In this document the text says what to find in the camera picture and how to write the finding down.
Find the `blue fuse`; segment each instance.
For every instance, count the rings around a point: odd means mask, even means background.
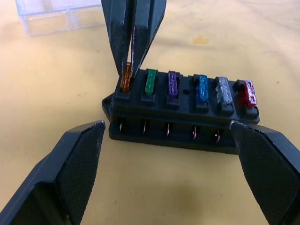
[[[195,95],[198,103],[203,103],[208,100],[208,80],[206,75],[200,75]]]

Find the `clear plastic box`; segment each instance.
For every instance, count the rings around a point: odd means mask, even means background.
[[[104,25],[101,0],[16,0],[29,36]]]

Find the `blade fuse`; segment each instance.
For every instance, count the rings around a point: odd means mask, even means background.
[[[207,76],[200,75],[199,83],[196,86],[195,93],[196,101],[199,103],[206,102],[208,100],[208,80]]]
[[[153,93],[154,90],[154,84],[155,84],[155,76],[156,76],[156,70],[149,69],[148,70],[148,78],[145,86],[145,92],[146,95],[150,96]]]
[[[244,89],[239,92],[240,102],[248,108],[253,108],[257,105],[257,99],[253,87],[253,82],[246,80],[244,82]]]
[[[218,103],[229,105],[233,101],[228,84],[228,79],[226,77],[219,77],[219,84],[216,87],[216,92]]]
[[[169,71],[168,73],[168,96],[169,98],[176,98],[178,95],[176,72]]]
[[[123,92],[129,92],[130,78],[131,78],[131,63],[127,62],[121,80],[121,88]]]

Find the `yellow surface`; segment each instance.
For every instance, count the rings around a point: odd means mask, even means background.
[[[300,148],[300,4],[168,0],[142,68],[251,79],[261,125]],[[26,37],[0,0],[0,209],[62,134],[107,121],[118,76],[106,27]],[[266,225],[237,156],[113,141],[83,225]]]

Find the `small hole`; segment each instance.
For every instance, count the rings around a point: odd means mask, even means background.
[[[189,91],[188,90],[183,90],[182,93],[185,94],[185,95],[189,95]]]
[[[110,105],[111,102],[112,101],[109,98],[107,98],[107,99],[104,100],[104,104],[105,105]]]

